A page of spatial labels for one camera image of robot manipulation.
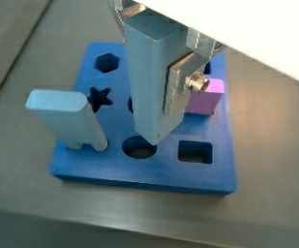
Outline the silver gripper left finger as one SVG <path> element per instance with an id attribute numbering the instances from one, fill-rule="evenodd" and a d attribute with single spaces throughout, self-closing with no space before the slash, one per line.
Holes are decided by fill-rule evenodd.
<path id="1" fill-rule="evenodd" d="M 147 7 L 135 0 L 107 0 L 120 34 L 124 34 L 124 21 L 140 13 Z"/>

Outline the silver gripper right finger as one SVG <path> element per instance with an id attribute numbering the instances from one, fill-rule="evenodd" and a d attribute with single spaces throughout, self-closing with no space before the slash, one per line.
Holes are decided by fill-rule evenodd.
<path id="1" fill-rule="evenodd" d="M 205 91 L 209 79 L 203 75 L 203 69 L 225 47 L 191 28 L 187 31 L 185 46 L 188 53 L 168 66 L 163 109 L 169 116 L 184 111 L 192 92 Z"/>

